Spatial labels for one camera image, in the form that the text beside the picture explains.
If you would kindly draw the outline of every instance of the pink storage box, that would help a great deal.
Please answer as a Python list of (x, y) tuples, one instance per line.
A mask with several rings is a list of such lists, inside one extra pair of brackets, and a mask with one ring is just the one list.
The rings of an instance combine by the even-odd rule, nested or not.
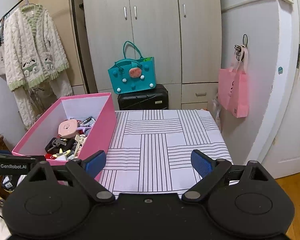
[[(98, 93), (59, 98), (30, 128), (13, 149), (13, 155), (45, 155), (45, 147), (58, 135), (59, 124), (66, 119), (96, 120), (78, 158), (84, 160), (98, 150), (108, 151), (116, 125), (111, 93)], [(64, 165), (66, 161), (48, 160), (50, 165)]]

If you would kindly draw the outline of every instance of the white tablecloth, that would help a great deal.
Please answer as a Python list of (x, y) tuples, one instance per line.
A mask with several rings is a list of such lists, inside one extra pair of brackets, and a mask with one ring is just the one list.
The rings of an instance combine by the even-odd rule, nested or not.
[(190, 155), (198, 149), (232, 162), (208, 111), (117, 111), (117, 126), (100, 183), (119, 193), (172, 193), (181, 196), (201, 179)]

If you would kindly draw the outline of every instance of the wooden floor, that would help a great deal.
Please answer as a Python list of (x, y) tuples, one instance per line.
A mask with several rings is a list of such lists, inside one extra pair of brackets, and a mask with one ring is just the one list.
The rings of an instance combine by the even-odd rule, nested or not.
[(276, 179), (295, 207), (295, 216), (287, 232), (292, 240), (300, 240), (300, 173)]

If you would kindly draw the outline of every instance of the blue gripper pad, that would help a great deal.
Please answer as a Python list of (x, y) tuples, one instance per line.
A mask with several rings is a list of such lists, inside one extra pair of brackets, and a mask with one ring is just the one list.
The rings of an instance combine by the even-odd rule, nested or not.
[(200, 176), (204, 178), (212, 172), (217, 164), (214, 160), (199, 150), (193, 150), (191, 153), (191, 165), (200, 174)]
[(106, 153), (97, 151), (81, 163), (81, 167), (93, 178), (106, 166)]

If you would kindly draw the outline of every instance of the pink tote bag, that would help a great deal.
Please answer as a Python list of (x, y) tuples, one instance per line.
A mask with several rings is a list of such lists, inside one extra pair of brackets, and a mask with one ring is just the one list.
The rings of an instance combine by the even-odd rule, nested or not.
[(235, 53), (231, 65), (219, 71), (219, 102), (234, 117), (246, 117), (249, 111), (248, 99), (248, 50), (241, 46), (240, 60), (236, 60)]

